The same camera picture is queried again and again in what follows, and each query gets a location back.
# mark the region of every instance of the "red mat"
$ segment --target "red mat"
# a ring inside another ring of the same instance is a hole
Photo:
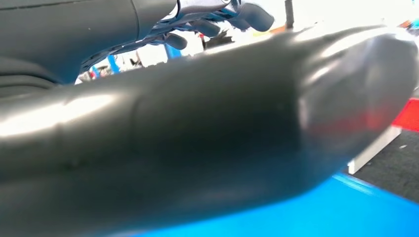
[[[419,132],[419,99],[410,99],[393,125]]]

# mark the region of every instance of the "blue floor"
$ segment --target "blue floor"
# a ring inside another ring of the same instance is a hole
[[[338,174],[298,198],[138,237],[417,237],[419,206]]]

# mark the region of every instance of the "blue pole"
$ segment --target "blue pole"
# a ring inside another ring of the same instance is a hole
[[[92,67],[92,71],[96,75],[96,78],[99,78],[100,77],[100,73],[99,73],[99,71],[97,70],[97,68],[95,66]]]
[[[178,58],[178,57],[182,56],[179,49],[175,49],[168,44],[165,44],[165,49],[166,49],[166,53],[168,55],[168,59]]]
[[[108,56],[108,61],[109,61],[109,65],[111,66],[111,69],[113,71],[114,74],[118,74],[119,71],[119,67],[117,65],[117,62],[115,61],[115,57],[113,55],[109,55]]]

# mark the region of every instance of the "gray carpet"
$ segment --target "gray carpet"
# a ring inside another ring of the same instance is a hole
[[[403,131],[354,176],[419,203],[419,133]]]

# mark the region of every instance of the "white surface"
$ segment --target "white surface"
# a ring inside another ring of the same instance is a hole
[[[361,154],[355,157],[348,164],[348,173],[355,174],[365,164],[367,164],[373,157],[375,157],[384,147],[400,135],[402,129],[399,127],[389,127],[381,136],[379,136],[369,147],[367,147]]]
[[[144,67],[168,61],[164,45],[146,45],[138,49],[138,55]]]

